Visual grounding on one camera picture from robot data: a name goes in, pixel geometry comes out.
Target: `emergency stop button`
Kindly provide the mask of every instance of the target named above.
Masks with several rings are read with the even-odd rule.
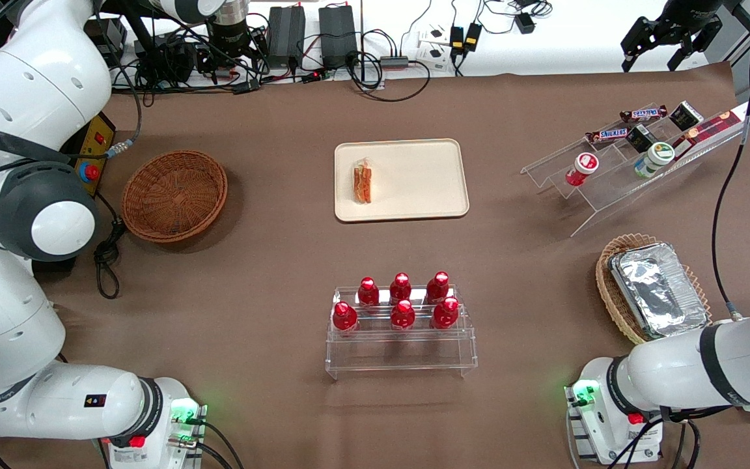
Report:
[[[80,165],[80,179],[83,179],[84,183],[91,183],[98,180],[100,177],[100,169],[91,163],[83,163]]]

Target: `jar lid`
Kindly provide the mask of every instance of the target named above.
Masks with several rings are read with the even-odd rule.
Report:
[[[598,169],[598,157],[591,152],[582,152],[575,158],[575,169],[584,173],[584,175],[591,175],[596,169]]]
[[[652,162],[659,166],[664,166],[676,156],[676,151],[673,150],[673,146],[670,143],[655,142],[649,150],[646,151],[646,155]]]

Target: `aluminum foil container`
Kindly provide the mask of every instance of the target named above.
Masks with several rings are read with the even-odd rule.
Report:
[[[673,247],[649,244],[616,253],[609,267],[638,324],[652,339],[711,324]]]

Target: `brown table surface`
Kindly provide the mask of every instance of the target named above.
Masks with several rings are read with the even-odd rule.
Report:
[[[383,93],[417,86],[389,82]],[[619,110],[682,99],[705,115],[730,109],[730,68],[441,78],[401,104],[361,98],[348,82],[158,97],[140,140],[108,164],[102,192],[119,206],[123,184],[143,162],[197,149],[227,168],[229,199],[210,231],[190,243],[123,238],[117,300],[96,292],[88,255],[71,276],[43,279],[68,327],[63,353],[75,363],[181,380],[210,405],[210,421],[248,469],[572,467],[562,386],[589,360],[632,347],[598,296],[596,258],[624,233],[669,241],[699,276],[715,317],[725,317],[710,234],[736,144],[574,238],[586,214],[519,171]],[[114,97],[106,113],[121,130],[133,128],[131,98]],[[335,219],[335,146],[430,137],[461,144],[467,216]],[[721,212],[719,254],[730,296],[750,315],[750,142]],[[324,371],[331,292],[363,276],[385,284],[399,270],[416,283],[449,271],[476,326],[479,368],[464,379],[409,372],[333,382]],[[699,425],[699,467],[750,467],[750,414],[728,410]],[[645,467],[669,467],[678,429],[665,433],[663,460]],[[14,469],[102,467],[90,442],[0,439],[0,452]]]

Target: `red bottle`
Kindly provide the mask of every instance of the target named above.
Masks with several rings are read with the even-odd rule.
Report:
[[[416,321],[416,311],[410,300],[398,301],[398,305],[393,307],[393,312],[389,316],[393,323],[394,330],[413,329],[413,323]]]
[[[453,296],[446,297],[432,312],[431,329],[450,329],[459,319],[459,300]]]
[[[371,277],[363,277],[357,289],[357,302],[364,306],[378,306],[378,286]]]
[[[438,272],[434,278],[428,282],[428,294],[424,297],[426,305],[438,305],[447,297],[447,291],[450,290],[450,277],[446,272]]]
[[[337,301],[334,305],[334,312],[331,313],[331,323],[338,330],[356,330],[357,311],[346,301]]]
[[[410,278],[407,274],[403,272],[397,274],[389,286],[390,305],[398,305],[398,301],[409,300],[411,291],[413,291],[413,286],[410,285]]]

